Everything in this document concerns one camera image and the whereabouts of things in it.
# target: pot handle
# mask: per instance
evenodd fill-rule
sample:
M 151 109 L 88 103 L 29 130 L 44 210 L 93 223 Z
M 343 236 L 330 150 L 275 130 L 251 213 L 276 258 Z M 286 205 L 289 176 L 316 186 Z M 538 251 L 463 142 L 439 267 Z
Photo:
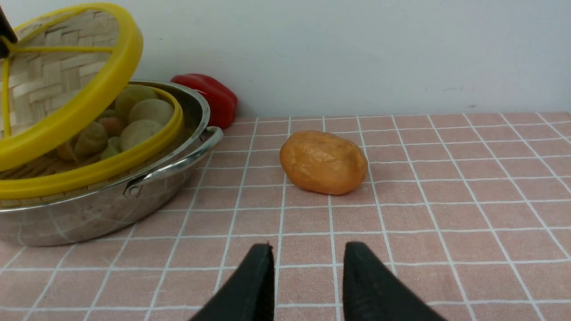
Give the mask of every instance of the pot handle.
M 123 195 L 127 198 L 136 198 L 139 195 L 141 188 L 145 184 L 164 179 L 194 165 L 200 158 L 211 152 L 214 147 L 216 147 L 216 145 L 222 140 L 222 137 L 224 137 L 222 129 L 215 126 L 206 127 L 203 134 L 206 132 L 210 133 L 211 136 L 195 151 L 172 164 L 166 165 L 157 170 L 153 170 L 152 172 L 130 180 L 127 183 L 127 187 L 125 188 Z

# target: dumpling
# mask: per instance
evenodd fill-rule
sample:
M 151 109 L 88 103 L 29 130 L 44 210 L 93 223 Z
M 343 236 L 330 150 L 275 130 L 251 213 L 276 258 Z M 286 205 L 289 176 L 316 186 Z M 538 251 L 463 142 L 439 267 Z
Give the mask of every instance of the dumpling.
M 138 102 L 129 113 L 128 123 L 141 119 L 156 121 L 163 126 L 171 120 L 175 110 L 166 101 L 160 99 L 146 99 Z
M 158 99 L 153 89 L 143 85 L 127 85 L 115 100 L 115 112 L 124 121 L 129 118 L 131 108 L 145 99 Z
M 107 140 L 107 148 L 101 152 L 101 160 L 113 157 L 121 153 L 121 139 L 117 136 Z
M 84 158 L 102 152 L 107 147 L 107 131 L 97 122 L 91 122 L 77 137 L 74 154 Z
M 163 128 L 156 121 L 141 119 L 130 123 L 121 133 L 121 150 L 127 151 L 151 138 Z
M 74 146 L 77 141 L 77 135 L 73 136 L 71 139 L 66 141 L 65 143 L 59 145 L 55 148 L 55 151 L 59 158 L 63 159 L 64 161 L 75 161 L 78 162 L 79 160 L 75 156 L 74 153 Z

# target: bell pepper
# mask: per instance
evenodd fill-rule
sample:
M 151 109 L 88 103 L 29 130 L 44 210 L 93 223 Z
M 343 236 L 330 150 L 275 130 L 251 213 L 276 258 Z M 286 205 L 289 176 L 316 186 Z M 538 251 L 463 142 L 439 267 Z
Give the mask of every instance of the bell pepper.
M 209 126 L 226 129 L 234 123 L 238 109 L 238 98 L 225 85 L 203 74 L 177 75 L 171 82 L 196 90 L 210 105 Z

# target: steamer basket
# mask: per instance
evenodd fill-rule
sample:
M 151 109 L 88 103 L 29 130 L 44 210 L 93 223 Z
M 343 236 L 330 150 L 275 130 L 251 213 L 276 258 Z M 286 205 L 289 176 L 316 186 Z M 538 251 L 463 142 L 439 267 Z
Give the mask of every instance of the steamer basket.
M 183 112 L 169 93 L 152 88 L 175 112 L 158 133 L 127 151 L 100 160 L 100 153 L 75 163 L 47 153 L 0 172 L 0 207 L 30 205 L 83 194 L 129 176 L 175 150 L 184 138 Z
M 177 146 L 184 127 L 180 104 L 171 94 L 153 88 L 175 112 L 144 143 L 103 161 L 94 155 L 81 163 L 66 162 L 53 153 L 115 101 L 136 69 L 143 38 L 121 7 L 109 3 L 68 7 L 15 32 L 4 19 L 0 40 L 0 54 L 6 57 L 0 64 L 0 207 L 99 188 Z
M 110 3 L 57 10 L 15 32 L 2 18 L 0 171 L 85 128 L 129 82 L 143 50 L 131 15 Z
M 187 139 L 172 153 L 107 186 L 61 200 L 0 208 L 0 241 L 24 246 L 81 242 L 120 230 L 152 214 L 187 185 L 197 162 L 223 137 L 207 127 L 208 102 L 196 91 L 170 82 L 133 81 L 168 91 L 180 103 Z

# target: woven bamboo basket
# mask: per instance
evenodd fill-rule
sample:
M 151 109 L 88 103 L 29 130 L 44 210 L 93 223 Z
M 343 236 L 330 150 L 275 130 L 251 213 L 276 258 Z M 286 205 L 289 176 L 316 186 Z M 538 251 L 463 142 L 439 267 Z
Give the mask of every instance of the woven bamboo basket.
M 175 108 L 157 137 L 103 161 L 99 155 L 81 162 L 59 159 L 53 149 L 95 120 L 128 84 L 142 35 L 127 11 L 109 3 L 58 10 L 14 34 L 17 43 L 5 30 L 0 37 L 10 53 L 0 63 L 0 207 L 95 190 L 149 166 L 184 141 L 180 105 L 155 90 Z

